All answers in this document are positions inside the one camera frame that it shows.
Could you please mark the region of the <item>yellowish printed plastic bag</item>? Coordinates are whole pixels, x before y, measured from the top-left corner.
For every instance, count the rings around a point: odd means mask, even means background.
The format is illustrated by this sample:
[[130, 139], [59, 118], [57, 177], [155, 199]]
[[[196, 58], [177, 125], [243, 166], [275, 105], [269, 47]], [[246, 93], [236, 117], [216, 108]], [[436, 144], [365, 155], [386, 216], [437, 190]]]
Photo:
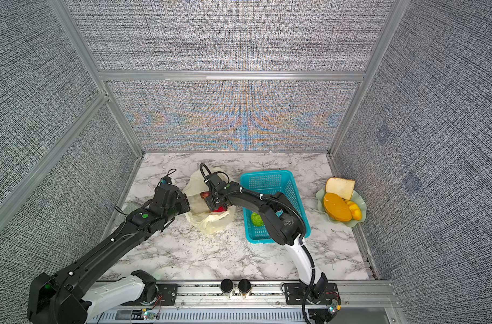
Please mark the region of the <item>yellowish printed plastic bag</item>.
[[210, 211], [201, 193], [207, 192], [201, 172], [194, 172], [188, 185], [183, 190], [187, 196], [190, 212], [186, 213], [187, 221], [205, 235], [213, 235], [224, 231], [235, 220], [236, 207], [229, 207], [226, 211]]

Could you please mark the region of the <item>green apple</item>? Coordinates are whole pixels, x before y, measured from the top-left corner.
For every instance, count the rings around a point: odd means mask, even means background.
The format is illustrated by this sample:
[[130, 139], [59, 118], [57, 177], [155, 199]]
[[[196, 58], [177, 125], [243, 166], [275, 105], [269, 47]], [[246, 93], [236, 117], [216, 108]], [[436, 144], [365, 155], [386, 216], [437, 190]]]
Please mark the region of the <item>green apple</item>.
[[257, 228], [264, 226], [262, 217], [258, 213], [251, 214], [251, 223]]

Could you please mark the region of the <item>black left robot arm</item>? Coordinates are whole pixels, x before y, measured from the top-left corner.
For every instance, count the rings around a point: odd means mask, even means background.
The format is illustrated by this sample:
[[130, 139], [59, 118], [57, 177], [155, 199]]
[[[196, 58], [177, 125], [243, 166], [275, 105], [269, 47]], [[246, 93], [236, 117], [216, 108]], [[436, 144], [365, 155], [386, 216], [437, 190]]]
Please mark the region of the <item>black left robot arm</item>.
[[28, 320], [85, 323], [126, 302], [156, 305], [162, 295], [153, 276], [143, 270], [102, 288], [91, 287], [127, 252], [189, 210], [188, 198], [177, 186], [160, 182], [152, 199], [127, 215], [123, 225], [86, 255], [54, 275], [42, 273], [31, 282]]

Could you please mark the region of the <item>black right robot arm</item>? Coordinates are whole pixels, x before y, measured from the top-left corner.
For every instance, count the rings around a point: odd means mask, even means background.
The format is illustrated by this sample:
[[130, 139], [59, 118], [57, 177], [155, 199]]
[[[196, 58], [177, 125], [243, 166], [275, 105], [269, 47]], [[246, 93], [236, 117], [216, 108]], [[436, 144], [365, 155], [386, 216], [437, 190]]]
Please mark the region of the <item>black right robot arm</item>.
[[307, 228], [302, 216], [283, 193], [263, 194], [246, 189], [230, 178], [221, 179], [221, 171], [211, 171], [206, 164], [199, 171], [209, 191], [204, 198], [211, 211], [238, 206], [258, 214], [270, 238], [284, 246], [297, 267], [299, 280], [305, 284], [304, 301], [317, 303], [328, 285], [326, 275], [318, 270], [305, 246]]

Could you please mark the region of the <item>left black knob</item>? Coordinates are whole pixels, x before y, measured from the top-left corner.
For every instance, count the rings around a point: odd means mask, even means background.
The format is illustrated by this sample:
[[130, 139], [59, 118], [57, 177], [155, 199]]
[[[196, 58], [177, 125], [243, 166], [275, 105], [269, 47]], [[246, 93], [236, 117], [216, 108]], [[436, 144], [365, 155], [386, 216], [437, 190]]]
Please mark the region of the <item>left black knob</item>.
[[220, 290], [226, 298], [230, 298], [235, 291], [234, 282], [231, 279], [223, 279], [220, 283]]

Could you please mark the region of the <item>black knob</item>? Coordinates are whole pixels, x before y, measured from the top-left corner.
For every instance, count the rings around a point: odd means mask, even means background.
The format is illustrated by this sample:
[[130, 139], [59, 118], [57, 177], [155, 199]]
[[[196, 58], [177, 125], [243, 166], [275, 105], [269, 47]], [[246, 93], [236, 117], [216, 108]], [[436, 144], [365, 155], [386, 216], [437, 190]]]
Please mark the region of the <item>black knob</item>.
[[231, 279], [223, 279], [220, 283], [220, 290], [226, 298], [230, 298], [235, 291], [234, 282]]
[[248, 279], [241, 279], [237, 285], [240, 295], [243, 298], [247, 298], [251, 294], [252, 284]]

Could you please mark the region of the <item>right black knob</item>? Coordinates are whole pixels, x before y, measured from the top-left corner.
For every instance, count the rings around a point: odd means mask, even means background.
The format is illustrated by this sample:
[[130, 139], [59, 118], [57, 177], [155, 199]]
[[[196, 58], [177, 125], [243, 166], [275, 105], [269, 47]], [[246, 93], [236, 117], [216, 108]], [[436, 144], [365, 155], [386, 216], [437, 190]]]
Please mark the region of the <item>right black knob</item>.
[[252, 284], [248, 279], [241, 279], [237, 285], [240, 295], [243, 298], [247, 298], [251, 294]]

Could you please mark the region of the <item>green circuit board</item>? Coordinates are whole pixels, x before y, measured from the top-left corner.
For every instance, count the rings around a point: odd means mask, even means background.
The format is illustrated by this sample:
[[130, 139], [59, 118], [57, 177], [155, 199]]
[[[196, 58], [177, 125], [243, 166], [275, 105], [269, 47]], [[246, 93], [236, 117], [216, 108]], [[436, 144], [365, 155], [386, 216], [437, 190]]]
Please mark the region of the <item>green circuit board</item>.
[[158, 312], [151, 309], [133, 310], [131, 313], [132, 321], [153, 321], [156, 320]]

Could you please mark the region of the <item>round orange bun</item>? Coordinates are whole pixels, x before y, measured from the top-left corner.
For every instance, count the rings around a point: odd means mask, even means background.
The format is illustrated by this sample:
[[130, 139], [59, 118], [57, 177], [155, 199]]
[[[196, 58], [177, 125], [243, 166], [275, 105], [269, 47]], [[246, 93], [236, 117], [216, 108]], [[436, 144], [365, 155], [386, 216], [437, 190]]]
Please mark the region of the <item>round orange bun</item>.
[[333, 220], [341, 222], [352, 220], [351, 212], [343, 198], [336, 194], [325, 193], [322, 202], [325, 212]]

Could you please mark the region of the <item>bread slice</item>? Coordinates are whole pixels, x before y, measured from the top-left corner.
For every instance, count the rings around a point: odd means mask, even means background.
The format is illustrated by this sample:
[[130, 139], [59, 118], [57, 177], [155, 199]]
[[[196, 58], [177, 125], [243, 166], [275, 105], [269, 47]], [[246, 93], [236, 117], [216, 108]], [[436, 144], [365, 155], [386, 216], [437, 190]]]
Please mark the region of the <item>bread slice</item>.
[[355, 181], [344, 178], [329, 178], [325, 184], [325, 192], [336, 194], [344, 200], [351, 200], [355, 190]]

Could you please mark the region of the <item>light green plate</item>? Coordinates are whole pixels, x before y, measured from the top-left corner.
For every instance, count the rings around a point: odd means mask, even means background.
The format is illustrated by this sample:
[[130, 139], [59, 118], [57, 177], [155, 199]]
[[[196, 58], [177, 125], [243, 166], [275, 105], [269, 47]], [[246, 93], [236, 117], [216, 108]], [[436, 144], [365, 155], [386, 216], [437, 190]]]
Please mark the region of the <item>light green plate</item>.
[[367, 218], [367, 205], [356, 191], [352, 193], [350, 200], [334, 193], [327, 193], [324, 188], [319, 190], [315, 197], [318, 210], [331, 222], [353, 228], [365, 222]]

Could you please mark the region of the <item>yellow fruit pieces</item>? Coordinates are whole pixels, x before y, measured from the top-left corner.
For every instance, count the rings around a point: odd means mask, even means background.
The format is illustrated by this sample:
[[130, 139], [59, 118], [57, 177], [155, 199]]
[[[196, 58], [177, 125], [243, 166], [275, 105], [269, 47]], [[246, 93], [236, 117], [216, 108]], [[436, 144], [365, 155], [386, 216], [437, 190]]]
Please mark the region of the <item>yellow fruit pieces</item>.
[[351, 212], [352, 219], [355, 221], [361, 221], [363, 218], [363, 213], [359, 205], [353, 201], [345, 201], [345, 203]]

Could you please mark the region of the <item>right circuit board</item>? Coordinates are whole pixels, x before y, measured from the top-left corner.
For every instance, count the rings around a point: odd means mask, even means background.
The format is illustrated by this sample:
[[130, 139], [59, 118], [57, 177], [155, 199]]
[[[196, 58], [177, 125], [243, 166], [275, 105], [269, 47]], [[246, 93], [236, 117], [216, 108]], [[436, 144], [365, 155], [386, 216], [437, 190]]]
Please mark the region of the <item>right circuit board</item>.
[[326, 309], [319, 309], [320, 317], [323, 321], [331, 321], [337, 316], [341, 309], [341, 302], [339, 300], [333, 299], [331, 304], [327, 306]]

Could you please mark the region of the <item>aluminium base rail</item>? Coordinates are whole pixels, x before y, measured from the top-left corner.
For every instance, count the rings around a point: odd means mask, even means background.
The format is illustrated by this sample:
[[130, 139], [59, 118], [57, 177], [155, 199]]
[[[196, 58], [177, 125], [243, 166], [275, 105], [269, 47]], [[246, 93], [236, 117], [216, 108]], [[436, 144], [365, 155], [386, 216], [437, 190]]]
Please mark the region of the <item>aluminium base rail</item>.
[[[119, 281], [100, 281], [102, 288]], [[303, 305], [304, 285], [298, 281], [251, 280], [252, 290], [243, 298], [233, 281], [234, 294], [226, 298], [219, 280], [158, 281], [173, 285], [176, 293], [161, 305], [145, 306], [126, 302], [96, 315], [86, 323], [406, 323], [404, 309], [390, 282], [378, 280], [334, 280], [341, 298], [341, 309], [331, 321], [323, 321], [319, 309], [331, 302]], [[158, 312], [156, 320], [132, 321], [133, 310]]]

